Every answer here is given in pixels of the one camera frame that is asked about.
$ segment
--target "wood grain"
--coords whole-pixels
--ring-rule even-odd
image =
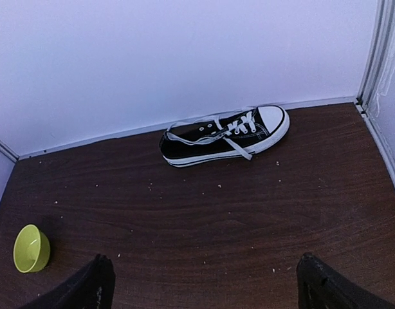
[[[96,253],[115,266],[113,308],[296,308],[307,251],[395,303],[395,192],[363,120],[352,104],[289,115],[287,136],[251,162],[176,169],[161,132],[18,162],[0,205],[0,308]],[[12,247],[29,223],[53,253],[24,275]]]

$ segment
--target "yellow cup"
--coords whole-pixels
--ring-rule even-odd
[[[18,271],[38,272],[49,261],[49,240],[35,225],[25,226],[17,235],[13,260]]]

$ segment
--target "shoelace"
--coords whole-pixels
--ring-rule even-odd
[[[179,137],[178,135],[175,135],[174,133],[170,132],[170,129],[172,127],[194,124],[196,122],[207,122],[207,121],[211,121],[211,120],[213,120],[215,122],[219,131],[214,132],[214,134],[212,134],[211,136],[201,137],[200,139],[198,139],[194,142],[192,142],[190,140],[185,140],[184,138]],[[167,129],[167,137],[169,140],[177,140],[177,141],[183,142],[184,144],[187,144],[187,145],[208,145],[208,144],[213,143],[216,140],[223,138],[239,154],[241,154],[246,159],[251,160],[252,155],[250,153],[248,153],[246,150],[244,150],[241,146],[236,144],[234,141],[227,138],[228,136],[233,134],[232,133],[233,130],[234,130],[235,134],[239,134],[241,131],[243,132],[243,134],[247,134],[249,132],[249,130],[246,128],[246,125],[249,125],[250,131],[252,133],[256,132],[256,125],[255,125],[255,122],[253,121],[252,111],[247,112],[245,115],[241,116],[240,120],[235,120],[231,124],[228,124],[226,127],[222,127],[222,125],[220,124],[219,116],[204,117],[204,118],[198,119],[195,122],[176,122]]]

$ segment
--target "black sneaker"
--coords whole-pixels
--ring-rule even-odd
[[[176,167],[239,156],[250,160],[286,134],[289,115],[278,106],[265,106],[228,118],[205,117],[194,122],[192,128],[185,124],[171,125],[160,141],[164,159]]]

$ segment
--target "shoe sole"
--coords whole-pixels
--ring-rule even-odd
[[[251,155],[260,153],[265,151],[275,145],[282,137],[288,132],[290,120],[288,113],[281,109],[284,113],[282,122],[277,127],[277,129],[265,140],[262,142],[256,143],[255,145],[248,146],[243,148]],[[191,156],[190,158],[182,158],[182,159],[168,159],[165,156],[163,158],[174,167],[188,167],[200,163],[205,163],[214,160],[222,160],[229,158],[241,158],[242,155],[239,154],[236,150],[225,151],[224,153],[214,153],[214,154],[206,154],[204,156]]]

